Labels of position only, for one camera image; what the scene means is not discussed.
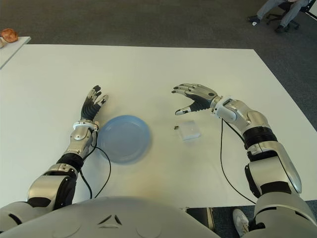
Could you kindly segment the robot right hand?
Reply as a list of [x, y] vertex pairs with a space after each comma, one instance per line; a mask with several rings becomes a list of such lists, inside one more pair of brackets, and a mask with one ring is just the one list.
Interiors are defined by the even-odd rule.
[[175, 112], [177, 116], [209, 109], [213, 100], [218, 96], [215, 91], [200, 84], [183, 83], [175, 86], [171, 92], [181, 94], [193, 101], [191, 105], [178, 109]]

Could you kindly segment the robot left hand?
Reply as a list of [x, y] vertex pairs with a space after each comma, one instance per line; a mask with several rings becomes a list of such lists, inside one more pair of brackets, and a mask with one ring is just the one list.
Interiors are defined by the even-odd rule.
[[81, 109], [81, 120], [90, 120], [93, 121], [100, 108], [107, 102], [108, 95], [102, 94], [101, 87], [99, 85], [94, 86], [91, 91], [88, 93], [82, 109]]

